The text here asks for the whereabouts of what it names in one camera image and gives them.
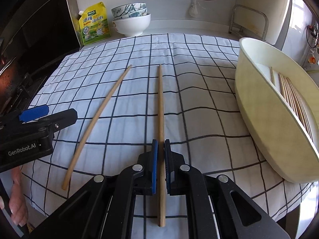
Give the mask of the person's left hand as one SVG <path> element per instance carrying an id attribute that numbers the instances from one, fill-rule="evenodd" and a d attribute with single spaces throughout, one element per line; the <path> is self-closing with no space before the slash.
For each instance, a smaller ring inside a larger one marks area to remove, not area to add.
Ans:
<path id="1" fill-rule="evenodd" d="M 20 227 L 26 225 L 28 220 L 28 208 L 23 195 L 20 166 L 1 173 L 1 181 L 9 196 L 8 205 L 13 223 Z"/>

